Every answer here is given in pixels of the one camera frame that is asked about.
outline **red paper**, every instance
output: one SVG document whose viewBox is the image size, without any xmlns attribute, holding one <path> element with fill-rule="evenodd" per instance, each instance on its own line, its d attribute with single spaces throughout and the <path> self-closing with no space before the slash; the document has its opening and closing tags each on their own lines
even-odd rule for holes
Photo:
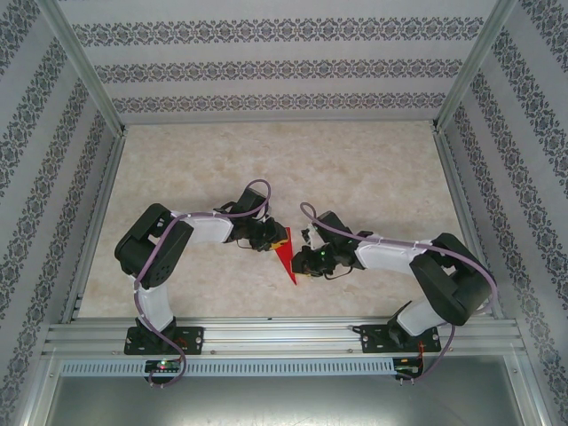
<svg viewBox="0 0 568 426">
<path fill-rule="evenodd" d="M 290 228 L 286 228 L 286 232 L 288 233 L 288 242 L 278 247 L 276 249 L 276 254 L 284 265 L 284 268 L 286 268 L 286 272 L 290 276 L 290 279 L 294 281 L 295 285 L 297 285 L 296 276 L 292 272 L 292 257 L 294 256 L 294 254 L 292 251 L 292 237 L 290 235 Z"/>
</svg>

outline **black mounting bracket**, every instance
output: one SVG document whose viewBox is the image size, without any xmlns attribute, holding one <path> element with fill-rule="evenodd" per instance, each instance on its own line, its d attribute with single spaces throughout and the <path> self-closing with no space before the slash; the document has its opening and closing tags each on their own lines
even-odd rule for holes
<svg viewBox="0 0 568 426">
<path fill-rule="evenodd" d="M 436 327 L 429 328 L 421 335 L 405 341 L 402 345 L 396 344 L 390 338 L 390 328 L 387 324 L 366 324 L 353 327 L 352 330 L 360 335 L 363 353 L 419 352 L 421 344 L 422 352 L 440 352 L 442 350 Z"/>
<path fill-rule="evenodd" d="M 136 327 L 130 327 L 124 343 L 125 355 L 178 355 L 178 352 L 160 337 L 148 330 L 138 318 Z M 176 320 L 162 330 L 162 334 L 177 344 L 185 355 L 201 355 L 203 327 L 176 327 Z"/>
</svg>

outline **beige floor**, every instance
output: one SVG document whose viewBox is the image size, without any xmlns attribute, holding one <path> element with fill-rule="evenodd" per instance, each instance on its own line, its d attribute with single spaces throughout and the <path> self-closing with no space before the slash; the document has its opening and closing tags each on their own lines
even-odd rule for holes
<svg viewBox="0 0 568 426">
<path fill-rule="evenodd" d="M 300 201 L 332 209 L 354 232 L 421 240 L 460 235 L 426 122 L 223 123 L 130 128 L 80 316 L 133 317 L 129 279 L 114 246 L 153 202 L 213 209 L 248 181 L 272 184 L 272 214 L 293 230 Z M 391 315 L 421 295 L 413 277 L 355 271 L 340 280 L 298 276 L 273 252 L 234 244 L 188 248 L 168 281 L 179 317 Z"/>
</svg>

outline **metal vent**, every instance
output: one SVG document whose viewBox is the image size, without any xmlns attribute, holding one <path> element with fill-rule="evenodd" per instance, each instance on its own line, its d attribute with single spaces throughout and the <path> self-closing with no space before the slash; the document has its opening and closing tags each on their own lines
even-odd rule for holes
<svg viewBox="0 0 568 426">
<path fill-rule="evenodd" d="M 63 377 L 132 377 L 144 374 L 146 361 L 66 361 Z M 169 376 L 172 373 L 156 373 Z M 309 376 L 309 375 L 394 375 L 391 358 L 357 359 L 189 359 L 186 376 Z"/>
</svg>

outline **striped wall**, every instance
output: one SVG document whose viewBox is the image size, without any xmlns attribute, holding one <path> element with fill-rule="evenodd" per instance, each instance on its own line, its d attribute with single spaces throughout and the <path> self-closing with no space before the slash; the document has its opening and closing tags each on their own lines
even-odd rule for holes
<svg viewBox="0 0 568 426">
<path fill-rule="evenodd" d="M 568 424 L 568 2 L 521 0 L 446 129 L 553 424 Z"/>
<path fill-rule="evenodd" d="M 0 28 L 0 425 L 8 425 L 44 327 L 60 320 L 114 137 L 33 1 L 2 0 Z"/>
<path fill-rule="evenodd" d="M 59 3 L 126 123 L 433 119 L 494 0 Z"/>
</svg>

